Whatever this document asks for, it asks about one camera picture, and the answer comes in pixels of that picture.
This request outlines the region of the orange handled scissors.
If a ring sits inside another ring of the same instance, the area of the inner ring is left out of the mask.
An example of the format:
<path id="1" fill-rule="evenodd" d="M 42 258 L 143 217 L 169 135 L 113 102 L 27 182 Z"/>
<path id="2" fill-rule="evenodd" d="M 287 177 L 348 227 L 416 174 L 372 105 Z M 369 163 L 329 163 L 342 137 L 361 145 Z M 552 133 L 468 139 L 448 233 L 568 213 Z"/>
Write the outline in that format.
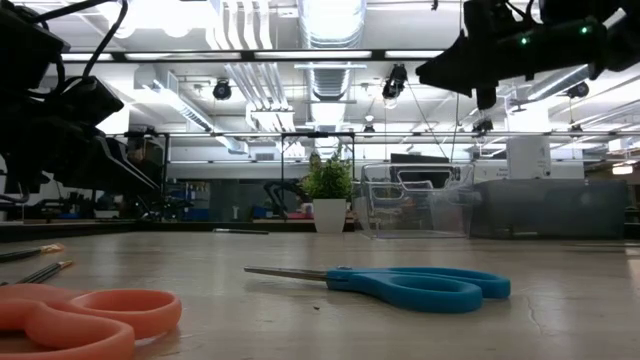
<path id="1" fill-rule="evenodd" d="M 172 331 L 181 315 L 180 299 L 159 290 L 4 285 L 0 332 L 22 331 L 45 349 L 0 360 L 131 360 L 138 340 Z"/>

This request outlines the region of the grey translucent plastic bin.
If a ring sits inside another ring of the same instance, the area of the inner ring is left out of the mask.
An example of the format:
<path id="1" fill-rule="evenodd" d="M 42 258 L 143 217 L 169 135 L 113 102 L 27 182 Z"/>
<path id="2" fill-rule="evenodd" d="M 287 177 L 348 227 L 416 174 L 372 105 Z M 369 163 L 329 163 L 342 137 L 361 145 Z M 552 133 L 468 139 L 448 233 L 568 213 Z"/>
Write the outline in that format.
<path id="1" fill-rule="evenodd" d="M 621 180 L 491 180 L 474 186 L 470 235 L 490 239 L 621 239 Z"/>

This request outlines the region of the blue handled scissors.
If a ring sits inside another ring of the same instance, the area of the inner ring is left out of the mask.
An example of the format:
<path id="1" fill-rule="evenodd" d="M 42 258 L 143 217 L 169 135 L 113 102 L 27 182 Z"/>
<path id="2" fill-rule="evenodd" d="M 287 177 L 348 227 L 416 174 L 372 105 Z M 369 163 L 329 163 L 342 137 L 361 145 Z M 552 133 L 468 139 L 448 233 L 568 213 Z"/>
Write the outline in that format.
<path id="1" fill-rule="evenodd" d="M 321 281 L 327 288 L 375 297 L 398 308 L 426 313 L 468 313 L 486 299 L 506 299 L 508 278 L 492 273 L 443 267 L 356 268 L 328 270 L 246 266 L 248 273 Z"/>

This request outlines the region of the white box cabinet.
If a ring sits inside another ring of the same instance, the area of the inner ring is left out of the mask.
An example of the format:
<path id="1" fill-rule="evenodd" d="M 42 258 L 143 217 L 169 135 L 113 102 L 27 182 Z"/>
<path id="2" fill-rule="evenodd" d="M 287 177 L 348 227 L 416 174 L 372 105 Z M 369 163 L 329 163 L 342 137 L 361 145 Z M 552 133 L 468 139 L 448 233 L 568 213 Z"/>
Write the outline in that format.
<path id="1" fill-rule="evenodd" d="M 510 179 L 551 177 L 550 144 L 546 136 L 511 137 L 506 150 Z"/>

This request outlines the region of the clear plastic bin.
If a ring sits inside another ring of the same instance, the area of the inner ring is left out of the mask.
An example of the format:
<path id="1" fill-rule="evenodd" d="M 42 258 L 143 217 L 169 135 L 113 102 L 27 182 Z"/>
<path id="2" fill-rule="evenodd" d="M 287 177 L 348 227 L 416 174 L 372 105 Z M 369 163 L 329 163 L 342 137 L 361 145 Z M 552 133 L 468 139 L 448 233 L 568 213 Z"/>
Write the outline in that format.
<path id="1" fill-rule="evenodd" d="M 475 202 L 470 164 L 367 164 L 354 216 L 374 239 L 467 238 Z"/>

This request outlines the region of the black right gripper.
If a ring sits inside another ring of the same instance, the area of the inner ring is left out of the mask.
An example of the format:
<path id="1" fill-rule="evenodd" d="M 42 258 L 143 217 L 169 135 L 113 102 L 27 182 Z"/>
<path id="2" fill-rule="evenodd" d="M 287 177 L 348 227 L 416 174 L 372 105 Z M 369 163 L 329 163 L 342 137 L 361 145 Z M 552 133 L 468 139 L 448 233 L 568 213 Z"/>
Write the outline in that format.
<path id="1" fill-rule="evenodd" d="M 476 94 L 479 110 L 496 104 L 500 80 L 523 76 L 533 80 L 531 22 L 469 25 L 469 37 L 460 31 L 455 42 L 440 55 L 418 66 L 421 84 L 449 90 L 467 97 Z"/>

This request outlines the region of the small potted green plant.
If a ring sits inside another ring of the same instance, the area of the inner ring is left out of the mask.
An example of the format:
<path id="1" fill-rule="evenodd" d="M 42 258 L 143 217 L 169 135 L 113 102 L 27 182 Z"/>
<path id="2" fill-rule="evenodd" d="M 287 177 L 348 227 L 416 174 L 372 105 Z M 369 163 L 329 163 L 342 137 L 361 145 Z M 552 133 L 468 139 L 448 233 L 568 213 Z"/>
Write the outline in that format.
<path id="1" fill-rule="evenodd" d="M 334 152 L 327 159 L 313 152 L 302 188 L 311 199 L 316 231 L 322 234 L 342 233 L 352 191 L 349 163 L 340 158 L 339 152 Z"/>

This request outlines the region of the black aluminium rig frame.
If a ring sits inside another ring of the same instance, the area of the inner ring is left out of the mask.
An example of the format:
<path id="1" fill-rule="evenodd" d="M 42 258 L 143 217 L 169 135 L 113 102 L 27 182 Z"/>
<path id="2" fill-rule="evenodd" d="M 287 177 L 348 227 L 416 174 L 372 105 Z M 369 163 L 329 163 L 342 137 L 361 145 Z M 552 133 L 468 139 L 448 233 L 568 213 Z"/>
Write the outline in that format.
<path id="1" fill-rule="evenodd" d="M 257 222 L 151 222 L 151 221 L 62 221 L 34 220 L 0 223 L 0 243 L 35 241 L 127 232 L 212 232 L 214 229 L 314 233 L 311 220 L 261 220 Z"/>

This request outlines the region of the silver ventilation duct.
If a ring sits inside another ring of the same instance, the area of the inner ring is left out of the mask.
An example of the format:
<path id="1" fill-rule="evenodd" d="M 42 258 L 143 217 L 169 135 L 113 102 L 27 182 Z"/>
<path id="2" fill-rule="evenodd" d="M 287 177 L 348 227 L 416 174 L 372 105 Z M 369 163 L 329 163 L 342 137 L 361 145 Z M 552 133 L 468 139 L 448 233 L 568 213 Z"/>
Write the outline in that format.
<path id="1" fill-rule="evenodd" d="M 304 48 L 350 49 L 361 44 L 367 0 L 297 0 Z"/>

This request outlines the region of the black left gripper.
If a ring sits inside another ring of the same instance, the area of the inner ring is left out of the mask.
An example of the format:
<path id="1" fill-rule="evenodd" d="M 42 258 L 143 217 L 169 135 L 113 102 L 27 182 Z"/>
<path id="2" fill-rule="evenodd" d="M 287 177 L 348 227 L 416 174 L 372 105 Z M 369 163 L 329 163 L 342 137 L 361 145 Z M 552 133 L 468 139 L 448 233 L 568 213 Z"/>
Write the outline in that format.
<path id="1" fill-rule="evenodd" d="M 127 159 L 124 144 L 59 117 L 0 119 L 0 156 L 9 178 L 27 188 L 49 173 L 66 187 L 119 193 L 159 189 Z"/>

